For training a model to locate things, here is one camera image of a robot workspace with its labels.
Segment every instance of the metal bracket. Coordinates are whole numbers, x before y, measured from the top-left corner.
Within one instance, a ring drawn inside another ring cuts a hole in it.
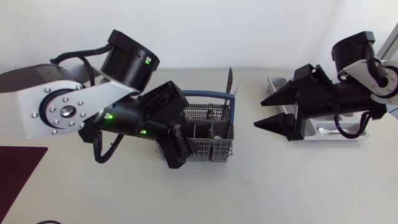
[[[398,68],[398,62],[394,60],[383,62],[384,66],[377,66],[377,70],[380,74],[383,75],[386,79],[388,79],[388,84],[385,87],[379,87],[376,81],[372,78],[372,76],[368,72],[368,66],[366,65],[366,61],[359,60],[347,67],[343,70],[348,74],[359,81],[366,88],[371,90],[373,94],[371,94],[372,100],[383,103],[387,105],[398,105],[398,95],[394,95],[392,97],[386,98],[385,96],[391,94],[396,91],[398,88],[398,74],[395,71],[391,70],[387,67],[395,67]]]

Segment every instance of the black cylinder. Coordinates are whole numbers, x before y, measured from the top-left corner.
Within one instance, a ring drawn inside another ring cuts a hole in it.
[[[98,115],[96,127],[114,133],[129,134],[139,124],[141,111],[136,99],[124,97]]]
[[[117,81],[144,91],[160,61],[150,50],[125,34],[113,30],[108,42],[114,46],[108,53],[101,71]]]
[[[331,50],[331,57],[336,63],[337,72],[358,60],[371,59],[374,55],[371,44],[374,41],[373,33],[364,31],[335,44]]]

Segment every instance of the metal tray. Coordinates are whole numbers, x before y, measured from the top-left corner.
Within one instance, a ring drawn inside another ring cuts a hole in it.
[[[282,88],[286,83],[291,80],[286,78],[279,77],[268,77],[268,91],[270,94],[275,93],[277,90]],[[278,110],[282,113],[294,113],[295,105],[282,105],[277,106]],[[359,118],[355,116],[353,113],[342,114],[339,115],[340,126],[343,129],[347,129],[348,131],[355,133],[359,128]],[[320,134],[318,128],[325,128],[329,130],[336,129],[335,120],[333,116],[325,116],[319,118],[313,118],[307,120],[307,124],[305,126],[305,137],[304,140],[359,140],[359,139],[368,139],[369,133],[365,131],[356,139],[348,139],[343,137],[340,134]]]

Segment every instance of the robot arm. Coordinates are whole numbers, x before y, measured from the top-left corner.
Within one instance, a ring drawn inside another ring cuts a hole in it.
[[[372,32],[361,32],[338,42],[332,50],[339,83],[332,84],[321,66],[305,65],[295,71],[294,79],[261,102],[262,106],[296,105],[295,114],[281,113],[254,125],[302,140],[309,118],[332,115],[336,128],[346,138],[363,133],[368,121],[387,112],[397,116],[398,62],[381,61],[374,56]],[[364,112],[358,133],[345,133],[338,115]]]
[[[179,168],[199,146],[175,134],[176,124],[186,123],[181,112],[188,101],[171,81],[139,95],[159,59],[151,51],[114,30],[101,49],[69,52],[51,59],[53,64],[20,68],[0,74],[0,123],[3,136],[41,138],[79,132],[92,143],[95,159],[106,162],[124,135],[157,141],[170,168]],[[92,68],[86,56],[109,51],[101,68]],[[78,57],[85,67],[58,64]],[[94,77],[102,77],[94,85]],[[84,86],[90,80],[91,86]],[[105,155],[101,130],[118,133]]]

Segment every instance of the black cable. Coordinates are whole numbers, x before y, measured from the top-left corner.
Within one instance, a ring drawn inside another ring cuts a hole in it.
[[[340,134],[348,139],[354,139],[358,138],[366,129],[366,126],[368,125],[369,120],[371,119],[371,115],[369,112],[364,112],[361,116],[361,122],[359,123],[359,130],[356,134],[350,134],[345,132],[341,127],[340,123],[338,121],[338,115],[335,115],[335,124],[337,130],[340,132]]]
[[[94,158],[95,161],[97,161],[100,164],[105,163],[108,161],[108,159],[112,156],[112,154],[115,152],[116,148],[119,146],[119,143],[123,139],[123,134],[118,134],[114,142],[111,144],[112,146],[109,148],[109,150],[101,156],[102,153],[102,133],[100,132],[94,139],[93,142],[93,149],[94,149]]]
[[[88,69],[88,73],[90,74],[90,86],[95,86],[95,77],[94,77],[94,70],[93,67],[90,65],[90,63],[88,62],[88,60],[85,57],[79,57],[80,60],[82,60],[84,62],[84,64],[86,65],[87,69]]]
[[[112,50],[113,46],[111,44],[105,45],[105,47],[101,47],[94,50],[81,50],[76,52],[67,52],[59,55],[57,58],[50,59],[50,62],[54,65],[59,65],[62,61],[74,57],[87,57],[87,56],[94,56],[106,53]]]
[[[47,221],[42,221],[39,222],[37,224],[48,224],[48,223],[52,223],[52,224],[61,224],[60,222],[54,221],[54,220],[47,220]]]

